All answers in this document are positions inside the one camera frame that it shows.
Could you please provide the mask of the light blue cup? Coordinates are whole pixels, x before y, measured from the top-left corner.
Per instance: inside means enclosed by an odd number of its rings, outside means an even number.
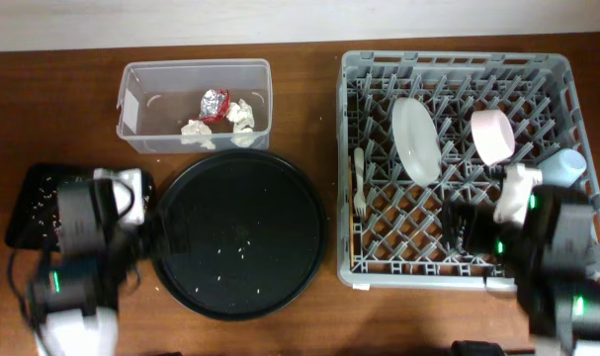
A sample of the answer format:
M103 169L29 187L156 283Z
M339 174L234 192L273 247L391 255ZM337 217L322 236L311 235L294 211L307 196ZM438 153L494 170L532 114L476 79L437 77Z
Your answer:
M538 164L543 183L571 187L585 172L587 161L578 151L564 148Z

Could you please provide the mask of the red snack wrapper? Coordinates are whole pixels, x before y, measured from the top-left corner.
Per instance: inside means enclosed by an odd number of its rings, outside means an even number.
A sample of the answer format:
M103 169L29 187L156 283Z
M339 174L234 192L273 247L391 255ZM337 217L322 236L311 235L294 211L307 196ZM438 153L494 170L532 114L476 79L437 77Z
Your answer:
M198 119L206 124L222 121L229 110L230 94L226 89L210 89L201 99Z

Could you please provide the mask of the pink bowl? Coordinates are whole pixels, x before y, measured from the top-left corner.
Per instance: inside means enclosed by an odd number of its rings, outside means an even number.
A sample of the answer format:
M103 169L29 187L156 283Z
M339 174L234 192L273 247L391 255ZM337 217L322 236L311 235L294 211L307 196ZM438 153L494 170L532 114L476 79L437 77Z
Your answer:
M497 164L514 153L514 132L507 116L500 110L473 112L471 135L479 157L488 166Z

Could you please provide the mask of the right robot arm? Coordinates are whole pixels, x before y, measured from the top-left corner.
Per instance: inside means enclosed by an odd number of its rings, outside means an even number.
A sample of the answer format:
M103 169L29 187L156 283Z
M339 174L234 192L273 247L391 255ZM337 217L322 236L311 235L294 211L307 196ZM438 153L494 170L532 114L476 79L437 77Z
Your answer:
M586 193L509 165L493 206L448 198L442 241L510 273L539 355L600 355L600 282L588 273L594 207Z

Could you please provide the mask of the white tissue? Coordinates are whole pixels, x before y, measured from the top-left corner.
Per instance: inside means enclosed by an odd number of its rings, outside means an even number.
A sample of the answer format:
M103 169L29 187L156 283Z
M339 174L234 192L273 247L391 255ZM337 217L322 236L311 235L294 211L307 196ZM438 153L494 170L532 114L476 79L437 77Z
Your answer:
M210 139L212 130L204 122L199 120L190 120L181 127L181 143L198 143L201 147L208 150L215 150L215 144Z
M255 120L252 107L243 99L238 102L230 102L226 118L233 123L233 132L252 133Z

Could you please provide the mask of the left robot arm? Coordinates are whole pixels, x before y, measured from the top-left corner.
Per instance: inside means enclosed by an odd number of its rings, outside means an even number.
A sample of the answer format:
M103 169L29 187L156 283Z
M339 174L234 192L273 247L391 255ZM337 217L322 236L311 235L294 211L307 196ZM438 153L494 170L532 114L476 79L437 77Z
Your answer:
M122 285L148 256L142 228L152 185L139 168L41 165L30 178L53 224L27 286L38 350L113 355Z

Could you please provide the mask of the grey plate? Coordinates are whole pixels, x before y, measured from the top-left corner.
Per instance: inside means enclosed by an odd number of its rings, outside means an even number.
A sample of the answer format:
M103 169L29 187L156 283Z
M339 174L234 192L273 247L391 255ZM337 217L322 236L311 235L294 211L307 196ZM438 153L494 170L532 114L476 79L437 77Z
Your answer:
M433 183L441 172L441 150L437 130L426 107L416 99L396 99L391 127L396 151L407 175L421 187Z

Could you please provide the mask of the wooden chopstick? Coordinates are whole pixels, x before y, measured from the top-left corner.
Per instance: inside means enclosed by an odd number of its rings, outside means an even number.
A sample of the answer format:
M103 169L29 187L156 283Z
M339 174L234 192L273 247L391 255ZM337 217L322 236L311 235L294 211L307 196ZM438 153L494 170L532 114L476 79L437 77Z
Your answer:
M350 271L354 269L354 187L353 187L353 164L352 157L348 156L348 206L349 206L349 223L348 223L348 257Z

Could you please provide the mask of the rice and peanut leftovers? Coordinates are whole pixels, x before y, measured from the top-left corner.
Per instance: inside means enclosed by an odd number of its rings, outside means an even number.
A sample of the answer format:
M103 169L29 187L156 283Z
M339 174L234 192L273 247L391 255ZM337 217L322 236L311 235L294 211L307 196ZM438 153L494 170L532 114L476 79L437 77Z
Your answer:
M39 237L57 238L61 228L57 204L59 177L45 173L37 180L28 204L31 228Z

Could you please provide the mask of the white plastic fork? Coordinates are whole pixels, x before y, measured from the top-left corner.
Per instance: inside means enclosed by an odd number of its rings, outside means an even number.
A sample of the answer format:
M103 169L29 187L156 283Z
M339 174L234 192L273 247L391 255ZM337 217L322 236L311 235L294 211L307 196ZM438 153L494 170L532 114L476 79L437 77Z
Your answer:
M354 209L360 218L366 216L367 204L364 195L364 173L365 173L365 155L362 147L356 147L353 152L355 177L356 177L356 193L353 199Z

